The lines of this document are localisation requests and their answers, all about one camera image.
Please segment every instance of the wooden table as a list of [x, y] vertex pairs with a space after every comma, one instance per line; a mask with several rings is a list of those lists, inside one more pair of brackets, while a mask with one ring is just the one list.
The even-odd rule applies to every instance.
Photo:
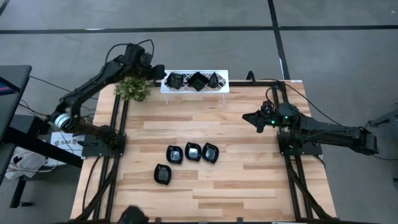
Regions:
[[[305, 94], [303, 83], [290, 83]], [[114, 102], [113, 85], [101, 91], [94, 124], [109, 124]], [[126, 121], [127, 144], [121, 158], [114, 197], [112, 221], [119, 219], [128, 205], [138, 205], [151, 221], [234, 222], [292, 221], [294, 212], [284, 158], [279, 154], [277, 128], [266, 127], [262, 134], [242, 119], [242, 114], [259, 109], [267, 87], [234, 87], [223, 106], [220, 95], [170, 95], [166, 105], [160, 87], [141, 103], [131, 101]], [[310, 116], [308, 103], [287, 88], [289, 101]], [[168, 145], [185, 148], [187, 142], [202, 147], [218, 146], [216, 164], [183, 159], [181, 165], [166, 160]], [[86, 159], [81, 170], [72, 218], [81, 213], [82, 197], [94, 158]], [[330, 215], [335, 209], [323, 164], [313, 156], [302, 156], [308, 189]], [[168, 186], [154, 180], [156, 164], [172, 169]], [[100, 178], [102, 159], [94, 169], [86, 204], [94, 196]], [[298, 190], [302, 216], [305, 210]], [[108, 194], [104, 194], [104, 217]]]

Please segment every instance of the potted plant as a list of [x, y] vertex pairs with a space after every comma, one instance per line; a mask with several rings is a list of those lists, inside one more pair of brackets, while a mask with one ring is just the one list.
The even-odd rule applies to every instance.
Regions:
[[120, 95], [123, 100], [143, 101], [150, 95], [151, 87], [154, 86], [153, 80], [143, 80], [140, 78], [126, 77], [116, 84], [115, 94]]

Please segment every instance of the white bag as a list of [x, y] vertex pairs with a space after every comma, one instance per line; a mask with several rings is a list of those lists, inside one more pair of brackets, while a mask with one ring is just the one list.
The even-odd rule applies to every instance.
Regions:
[[44, 165], [44, 163], [44, 156], [21, 147], [16, 147], [4, 176], [7, 177], [7, 179], [16, 179], [22, 175], [26, 175], [31, 178], [36, 174], [40, 167]]

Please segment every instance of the gray floor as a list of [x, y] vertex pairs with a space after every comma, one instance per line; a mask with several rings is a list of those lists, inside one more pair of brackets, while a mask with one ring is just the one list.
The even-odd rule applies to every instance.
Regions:
[[[280, 26], [398, 24], [395, 0], [280, 0], [275, 8]], [[266, 0], [11, 0], [0, 17], [0, 29], [271, 24]], [[303, 80], [307, 96], [327, 115], [346, 125], [364, 126], [398, 107], [394, 104], [398, 103], [394, 88], [398, 30], [283, 31], [281, 36], [291, 79]], [[244, 78], [253, 70], [257, 78], [282, 78], [273, 31], [0, 35], [0, 64], [30, 64], [33, 76], [73, 89], [99, 71], [112, 45], [147, 38], [155, 42], [154, 63], [164, 63], [168, 69], [228, 69], [232, 78]], [[50, 113], [63, 94], [30, 80], [23, 99], [34, 109]], [[95, 104], [90, 100], [87, 107]], [[327, 121], [313, 108], [312, 113]], [[398, 158], [398, 130], [382, 126], [371, 131], [378, 137], [380, 156]], [[398, 177], [397, 161], [341, 147], [323, 146], [323, 151], [340, 218], [396, 223], [398, 190], [392, 178]], [[31, 208], [9, 209], [16, 182], [4, 181], [2, 223], [67, 220], [79, 174], [73, 168], [59, 172], [45, 182], [28, 182], [22, 199], [37, 204]]]

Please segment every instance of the white rack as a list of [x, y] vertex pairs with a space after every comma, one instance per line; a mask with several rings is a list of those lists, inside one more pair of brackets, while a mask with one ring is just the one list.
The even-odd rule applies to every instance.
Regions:
[[[180, 89], [169, 88], [166, 85], [167, 77], [174, 72], [184, 76], [184, 82]], [[188, 80], [193, 74], [200, 72], [202, 75], [210, 79], [213, 73], [217, 74], [218, 86], [211, 88], [206, 85], [202, 90], [196, 91], [193, 87], [188, 85]], [[229, 93], [229, 81], [228, 81], [228, 70], [165, 70], [166, 76], [162, 80], [160, 86], [160, 92], [165, 95], [166, 103], [169, 103], [169, 94], [181, 94], [181, 93], [221, 93], [223, 94], [223, 104], [225, 104], [225, 93]]]

